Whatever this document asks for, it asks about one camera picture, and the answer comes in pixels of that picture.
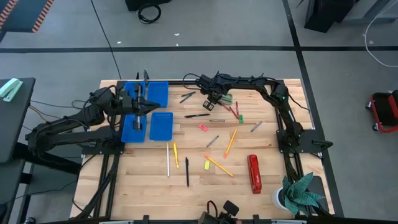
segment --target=silver pen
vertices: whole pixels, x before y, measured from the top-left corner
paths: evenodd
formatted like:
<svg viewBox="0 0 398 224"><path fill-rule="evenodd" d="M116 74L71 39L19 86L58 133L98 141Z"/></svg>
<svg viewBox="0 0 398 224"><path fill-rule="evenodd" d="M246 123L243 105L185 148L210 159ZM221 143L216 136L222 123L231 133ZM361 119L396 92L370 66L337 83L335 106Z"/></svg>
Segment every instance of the silver pen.
<svg viewBox="0 0 398 224"><path fill-rule="evenodd" d="M209 144L207 144L206 147L209 147L213 142L215 142L218 139L218 136L216 136L213 140L211 140L211 142L209 142Z"/></svg>
<svg viewBox="0 0 398 224"><path fill-rule="evenodd" d="M166 143L166 151L167 151L167 177L170 177L170 156L169 156L169 143Z"/></svg>
<svg viewBox="0 0 398 224"><path fill-rule="evenodd" d="M256 124L255 127L253 127L250 132L253 132L254 130L256 130L256 128L258 128L261 123L262 123L262 121L260 121L258 124Z"/></svg>

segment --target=green plant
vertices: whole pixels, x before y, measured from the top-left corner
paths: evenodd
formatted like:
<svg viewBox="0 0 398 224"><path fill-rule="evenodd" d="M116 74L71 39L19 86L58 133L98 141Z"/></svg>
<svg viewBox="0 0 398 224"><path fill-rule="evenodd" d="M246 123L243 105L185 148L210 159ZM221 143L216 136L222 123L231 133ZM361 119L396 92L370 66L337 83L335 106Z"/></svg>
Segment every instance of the green plant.
<svg viewBox="0 0 398 224"><path fill-rule="evenodd" d="M304 206L312 205L318 208L317 200L325 198L324 196L312 192L306 192L308 185L312 181L312 177L313 173L311 172L294 184L291 184L286 176L284 177L282 182L282 198L285 200L285 207L289 209L293 215L301 211L307 216L308 214Z"/></svg>

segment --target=white cable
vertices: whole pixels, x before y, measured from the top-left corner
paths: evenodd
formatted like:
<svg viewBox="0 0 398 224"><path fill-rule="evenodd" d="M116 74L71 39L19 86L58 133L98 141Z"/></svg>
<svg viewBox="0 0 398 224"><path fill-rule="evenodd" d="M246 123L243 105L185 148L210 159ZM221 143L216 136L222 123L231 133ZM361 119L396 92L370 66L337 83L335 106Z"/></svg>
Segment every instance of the white cable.
<svg viewBox="0 0 398 224"><path fill-rule="evenodd" d="M381 65L384 65L384 66L390 67L390 68L397 68L398 65L386 65L385 63L382 63L379 59L377 59L377 58L370 52L370 50L368 49L368 40L367 40L367 37L368 37L368 30L369 30L369 27L372 25L372 23L373 23L379 16L381 16L381 15L384 14L387 10L389 10L393 5L395 5L397 2L398 2L398 0L396 0L396 1L395 1L394 3L392 3L387 9L383 10L383 11L380 12L377 16L375 16L374 19L372 20L372 22L369 23L368 28L366 28L366 31L365 31L365 47L366 47L366 50L368 51L369 55L371 55L371 56L372 56L377 62L379 62Z"/></svg>

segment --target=white pot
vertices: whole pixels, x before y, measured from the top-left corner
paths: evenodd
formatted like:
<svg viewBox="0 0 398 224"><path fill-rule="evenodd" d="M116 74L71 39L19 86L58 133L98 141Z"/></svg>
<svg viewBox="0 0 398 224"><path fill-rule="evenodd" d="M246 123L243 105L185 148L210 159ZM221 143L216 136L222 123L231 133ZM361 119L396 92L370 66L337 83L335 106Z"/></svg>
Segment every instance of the white pot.
<svg viewBox="0 0 398 224"><path fill-rule="evenodd" d="M283 205L281 204L281 202L279 201L279 192L280 192L281 190L282 190L282 187L279 188L279 189L274 190L273 193L272 193L272 195L271 195L271 200L272 200L272 203L273 203L277 208L287 210L287 208L286 208L285 206L283 206Z"/></svg>

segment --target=yellow pencil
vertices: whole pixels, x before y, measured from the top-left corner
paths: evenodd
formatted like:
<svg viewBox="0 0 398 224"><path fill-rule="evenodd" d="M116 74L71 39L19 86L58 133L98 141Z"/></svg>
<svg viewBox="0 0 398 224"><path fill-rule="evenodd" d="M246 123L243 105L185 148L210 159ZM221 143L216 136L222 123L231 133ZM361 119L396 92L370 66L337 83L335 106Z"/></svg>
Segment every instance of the yellow pencil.
<svg viewBox="0 0 398 224"><path fill-rule="evenodd" d="M224 154L224 158L226 158L226 157L228 156L229 149L231 149L232 142L234 141L234 138L235 138L235 135L236 135L236 131L237 131L237 130L238 130L238 128L235 128L234 134L232 135L232 138L231 138L231 140L229 141L228 148L226 149L226 152L225 152L225 154Z"/></svg>
<svg viewBox="0 0 398 224"><path fill-rule="evenodd" d="M179 168L179 165L178 165L177 146L175 145L175 142L173 143L173 148L174 148L174 156L175 156L175 165L177 165L177 168Z"/></svg>
<svg viewBox="0 0 398 224"><path fill-rule="evenodd" d="M226 172L227 174L229 174L231 177L234 177L234 175L230 172L228 172L228 170L226 170L224 167L222 167L221 165L219 165L216 161L214 161L212 158L210 158L208 155L205 155L205 158L208 159L210 162L214 163L214 165L218 166L220 169L222 169L224 172Z"/></svg>

